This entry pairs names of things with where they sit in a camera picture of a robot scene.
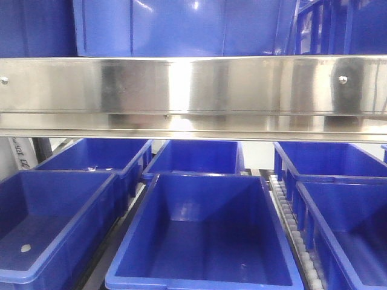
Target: bin bottom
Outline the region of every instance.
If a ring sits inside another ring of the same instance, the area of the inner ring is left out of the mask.
[[[387,286],[387,231],[360,227],[334,235],[364,285]]]
[[[170,221],[164,226],[150,277],[269,283],[256,225]]]
[[[0,268],[28,270],[70,219],[28,215],[0,240]]]

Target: metal beam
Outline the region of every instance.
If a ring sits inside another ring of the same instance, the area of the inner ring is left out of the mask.
[[[3,136],[387,141],[387,56],[0,59],[0,80]]]

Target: hole in bin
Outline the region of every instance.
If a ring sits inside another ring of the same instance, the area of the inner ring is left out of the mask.
[[[25,245],[23,245],[20,249],[20,252],[22,253],[26,253],[28,251],[31,250],[31,245],[29,243],[26,243]]]

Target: bolt head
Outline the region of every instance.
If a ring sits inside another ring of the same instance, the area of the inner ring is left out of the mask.
[[[339,76],[339,83],[341,83],[342,85],[345,85],[346,83],[348,83],[348,77]]]
[[[0,83],[2,83],[3,85],[6,85],[8,81],[9,81],[8,77],[0,77]]]

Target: blue plastic bin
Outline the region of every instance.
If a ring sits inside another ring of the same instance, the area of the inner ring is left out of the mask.
[[[0,1],[0,57],[76,55],[71,1]]]
[[[115,256],[108,289],[303,289],[263,179],[158,175]]]
[[[234,141],[168,140],[143,172],[149,183],[157,173],[237,174],[244,171],[242,144]]]
[[[80,56],[285,54],[296,0],[73,0]]]
[[[0,183],[0,289],[72,289],[117,218],[116,178],[26,170]]]
[[[275,142],[275,174],[297,213],[296,181],[387,184],[387,164],[348,143]]]
[[[152,159],[152,140],[81,139],[57,155],[38,164],[38,170],[86,170],[118,174],[116,209],[123,214],[128,208],[129,196],[143,169]]]
[[[386,54],[385,0],[301,1],[296,54]]]
[[[387,185],[297,183],[326,290],[387,289]]]

